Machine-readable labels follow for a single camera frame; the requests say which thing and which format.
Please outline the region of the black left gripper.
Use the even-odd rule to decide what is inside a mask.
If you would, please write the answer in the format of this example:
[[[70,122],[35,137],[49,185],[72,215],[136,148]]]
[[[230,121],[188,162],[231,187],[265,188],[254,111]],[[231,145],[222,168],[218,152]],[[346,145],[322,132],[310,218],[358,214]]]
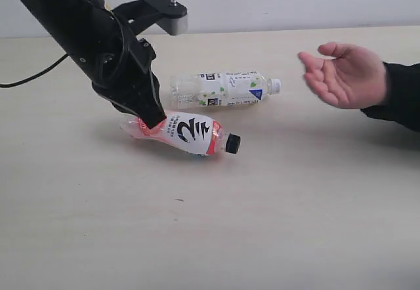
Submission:
[[[70,7],[67,21],[66,53],[97,94],[149,129],[166,119],[151,69],[156,54],[147,41],[139,41],[127,22],[103,7]]]

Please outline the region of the black sleeved forearm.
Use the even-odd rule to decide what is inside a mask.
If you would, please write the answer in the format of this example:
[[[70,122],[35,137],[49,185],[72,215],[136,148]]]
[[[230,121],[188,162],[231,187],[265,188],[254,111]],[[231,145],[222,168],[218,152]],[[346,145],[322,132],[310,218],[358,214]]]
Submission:
[[[387,93],[378,105],[360,111],[368,118],[393,121],[419,132],[419,63],[403,65],[383,62]]]

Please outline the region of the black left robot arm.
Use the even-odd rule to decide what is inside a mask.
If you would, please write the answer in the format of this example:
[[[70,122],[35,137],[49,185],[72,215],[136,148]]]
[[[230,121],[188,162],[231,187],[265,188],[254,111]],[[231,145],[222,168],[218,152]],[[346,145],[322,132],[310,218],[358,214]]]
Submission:
[[[91,80],[97,95],[149,128],[166,118],[152,71],[156,53],[137,36],[172,17],[163,9],[168,0],[136,0],[114,9],[105,0],[20,1]]]

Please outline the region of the person's open hand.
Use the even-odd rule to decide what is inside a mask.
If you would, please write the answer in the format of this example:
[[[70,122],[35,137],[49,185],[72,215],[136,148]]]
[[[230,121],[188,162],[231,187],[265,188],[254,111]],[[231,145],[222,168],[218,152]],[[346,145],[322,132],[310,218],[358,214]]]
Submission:
[[[300,52],[303,79],[322,102],[344,110],[380,105],[387,97],[387,71],[374,52],[330,42],[318,47],[322,57]]]

